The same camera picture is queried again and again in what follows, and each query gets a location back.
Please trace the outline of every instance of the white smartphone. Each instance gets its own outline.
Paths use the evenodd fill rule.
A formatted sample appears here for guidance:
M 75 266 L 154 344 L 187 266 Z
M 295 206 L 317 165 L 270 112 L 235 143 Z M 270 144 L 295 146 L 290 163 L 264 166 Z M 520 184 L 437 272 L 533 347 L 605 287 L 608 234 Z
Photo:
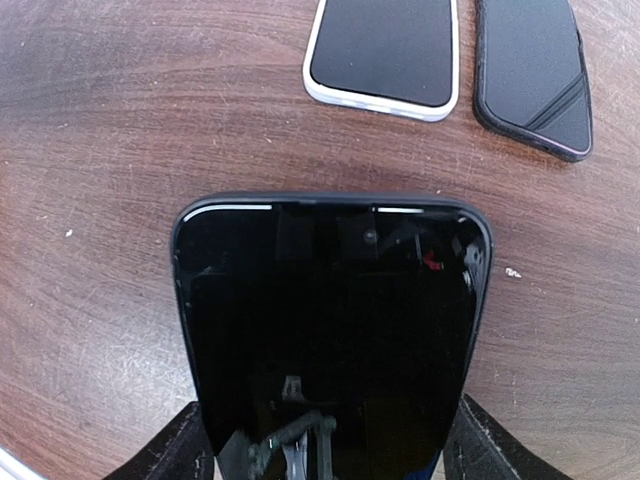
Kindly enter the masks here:
M 459 69 L 456 0 L 320 0 L 302 74 L 320 102 L 436 122 Z

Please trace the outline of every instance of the black smartphone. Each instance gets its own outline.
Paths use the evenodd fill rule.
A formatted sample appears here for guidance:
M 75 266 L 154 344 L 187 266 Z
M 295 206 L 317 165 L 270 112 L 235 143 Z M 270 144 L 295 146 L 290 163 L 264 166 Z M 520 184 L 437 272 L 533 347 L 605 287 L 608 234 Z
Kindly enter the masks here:
M 474 111 L 486 128 L 563 160 L 593 149 L 589 79 L 567 0 L 477 0 Z
M 431 478 L 489 278 L 481 214 L 440 197 L 222 194 L 185 210 L 172 250 L 226 480 Z
M 320 0 L 304 60 L 316 100 L 424 121 L 458 101 L 456 0 Z

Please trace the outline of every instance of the wood grain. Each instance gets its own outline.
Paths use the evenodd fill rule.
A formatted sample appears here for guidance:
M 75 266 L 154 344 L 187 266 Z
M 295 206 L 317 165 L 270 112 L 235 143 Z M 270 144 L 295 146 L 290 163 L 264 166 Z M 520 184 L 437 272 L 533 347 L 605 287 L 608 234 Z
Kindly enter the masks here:
M 167 245 L 196 197 L 441 192 L 496 234 L 468 392 L 572 477 L 640 478 L 640 1 L 573 4 L 596 148 L 572 166 L 475 121 L 470 0 L 435 125 L 305 94 L 314 0 L 0 2 L 0 444 L 95 479 L 193 398 Z

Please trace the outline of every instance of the black screen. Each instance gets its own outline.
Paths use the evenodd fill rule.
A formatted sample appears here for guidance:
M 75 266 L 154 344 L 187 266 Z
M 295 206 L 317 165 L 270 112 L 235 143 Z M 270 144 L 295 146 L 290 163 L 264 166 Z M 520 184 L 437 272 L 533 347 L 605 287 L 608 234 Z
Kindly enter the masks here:
M 451 0 L 326 0 L 311 61 L 320 85 L 428 107 L 453 83 Z
M 481 107 L 528 140 L 582 158 L 592 147 L 580 35 L 567 0 L 478 0 Z
M 246 452 L 320 412 L 335 420 L 338 478 L 430 477 L 489 271 L 487 233 L 473 216 L 444 206 L 214 204 L 183 217 L 174 248 L 192 370 L 223 471 L 225 458 L 238 471 L 225 449 Z M 311 432 L 309 479 L 320 463 Z M 255 478 L 284 476 L 275 450 Z

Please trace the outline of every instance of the white speck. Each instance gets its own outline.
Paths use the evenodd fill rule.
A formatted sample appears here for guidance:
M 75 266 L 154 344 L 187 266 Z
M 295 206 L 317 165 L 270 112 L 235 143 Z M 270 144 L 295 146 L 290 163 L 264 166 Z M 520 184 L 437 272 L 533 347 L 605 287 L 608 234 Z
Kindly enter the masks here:
M 513 268 L 511 267 L 507 267 L 504 269 L 504 273 L 506 273 L 509 277 L 513 277 L 513 278 L 522 278 L 522 275 L 520 275 L 517 271 L 515 271 Z

